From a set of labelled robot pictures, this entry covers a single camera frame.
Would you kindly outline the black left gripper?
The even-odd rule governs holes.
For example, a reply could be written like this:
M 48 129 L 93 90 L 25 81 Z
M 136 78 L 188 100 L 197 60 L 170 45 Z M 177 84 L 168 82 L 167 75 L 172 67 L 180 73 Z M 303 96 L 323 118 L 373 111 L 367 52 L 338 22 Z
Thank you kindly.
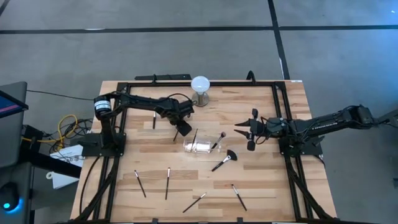
M 192 127 L 183 119 L 194 112 L 193 103 L 190 100 L 179 102 L 175 98 L 164 98 L 160 102 L 160 116 L 169 121 L 178 121 L 177 130 L 182 136 L 186 136 L 192 130 Z

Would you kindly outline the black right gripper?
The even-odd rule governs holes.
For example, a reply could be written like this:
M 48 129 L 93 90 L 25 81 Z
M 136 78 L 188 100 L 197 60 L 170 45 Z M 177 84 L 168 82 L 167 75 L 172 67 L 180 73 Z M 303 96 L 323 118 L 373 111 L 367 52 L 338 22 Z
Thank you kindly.
M 235 124 L 235 126 L 250 127 L 249 132 L 235 129 L 239 134 L 248 139 L 247 149 L 254 151 L 256 148 L 256 140 L 264 137 L 265 140 L 269 138 L 283 138 L 290 134 L 288 122 L 284 118 L 268 118 L 260 117 L 258 121 L 259 112 L 257 109 L 252 110 L 252 118 L 242 123 Z

